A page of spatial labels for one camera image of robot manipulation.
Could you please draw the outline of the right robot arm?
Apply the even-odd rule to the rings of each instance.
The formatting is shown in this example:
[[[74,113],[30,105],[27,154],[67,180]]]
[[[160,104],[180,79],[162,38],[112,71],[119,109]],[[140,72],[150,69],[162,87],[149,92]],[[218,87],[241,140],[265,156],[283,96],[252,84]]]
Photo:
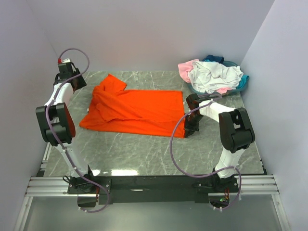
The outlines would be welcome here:
[[[206,116],[219,123],[222,154],[214,171],[236,167],[244,150],[255,141],[255,133],[245,108],[231,108],[214,102],[213,97],[201,99],[197,94],[186,98],[193,112],[185,117],[184,137],[199,131],[199,122]]]

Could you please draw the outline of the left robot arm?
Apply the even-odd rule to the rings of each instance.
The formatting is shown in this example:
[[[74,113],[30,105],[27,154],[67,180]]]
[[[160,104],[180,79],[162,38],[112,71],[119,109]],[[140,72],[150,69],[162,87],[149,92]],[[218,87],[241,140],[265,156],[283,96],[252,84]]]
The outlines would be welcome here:
[[[58,59],[58,69],[52,95],[44,106],[36,108],[36,117],[44,141],[55,147],[69,166],[70,176],[63,176],[63,180],[74,189],[91,193],[96,189],[96,181],[74,145],[76,128],[67,107],[75,91],[87,84],[70,59]]]

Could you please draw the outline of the orange t shirt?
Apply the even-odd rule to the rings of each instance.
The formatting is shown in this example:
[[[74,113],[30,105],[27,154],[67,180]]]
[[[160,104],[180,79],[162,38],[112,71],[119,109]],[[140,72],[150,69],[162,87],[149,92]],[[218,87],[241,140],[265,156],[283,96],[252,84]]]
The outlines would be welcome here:
[[[184,138],[182,92],[177,90],[128,90],[127,84],[109,74],[92,92],[89,112],[81,128]]]

